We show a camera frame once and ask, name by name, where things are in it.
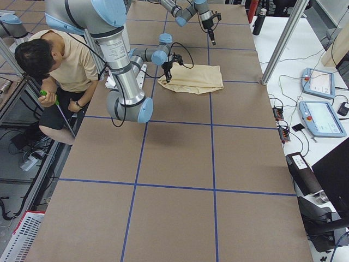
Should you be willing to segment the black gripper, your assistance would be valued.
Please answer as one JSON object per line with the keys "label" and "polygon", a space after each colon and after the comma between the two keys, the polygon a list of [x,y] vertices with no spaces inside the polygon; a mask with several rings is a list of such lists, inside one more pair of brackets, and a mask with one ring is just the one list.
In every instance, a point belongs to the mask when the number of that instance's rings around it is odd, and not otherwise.
{"label": "black gripper", "polygon": [[203,29],[207,31],[207,34],[212,42],[212,45],[216,45],[215,36],[214,36],[214,22],[213,19],[217,18],[218,22],[221,21],[221,14],[216,12],[213,12],[211,10],[201,14],[201,23],[203,26]]}
{"label": "black gripper", "polygon": [[165,62],[161,66],[162,69],[164,70],[164,75],[167,83],[169,83],[171,80],[171,69],[175,62],[177,62],[180,66],[182,66],[183,65],[182,56],[179,54],[173,53],[168,56],[168,58],[165,60]]}

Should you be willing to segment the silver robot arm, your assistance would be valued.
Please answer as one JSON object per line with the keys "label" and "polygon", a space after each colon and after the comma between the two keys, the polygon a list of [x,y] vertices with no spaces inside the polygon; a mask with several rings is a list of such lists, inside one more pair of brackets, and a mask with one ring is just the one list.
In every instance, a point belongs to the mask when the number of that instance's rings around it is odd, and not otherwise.
{"label": "silver robot arm", "polygon": [[158,3],[174,17],[180,27],[185,26],[197,15],[201,30],[208,35],[212,45],[216,45],[214,30],[221,21],[221,14],[217,11],[210,10],[208,1],[188,1],[189,4],[186,8],[182,8],[177,4],[177,1],[163,0],[158,1]]}
{"label": "silver robot arm", "polygon": [[163,33],[159,45],[150,50],[128,51],[123,39],[127,11],[123,1],[46,1],[47,24],[56,30],[82,34],[88,30],[99,44],[116,86],[107,96],[107,110],[112,118],[146,123],[151,119],[153,100],[146,97],[137,82],[144,62],[164,69],[170,81],[173,62],[183,64],[180,55],[171,51],[172,37]]}

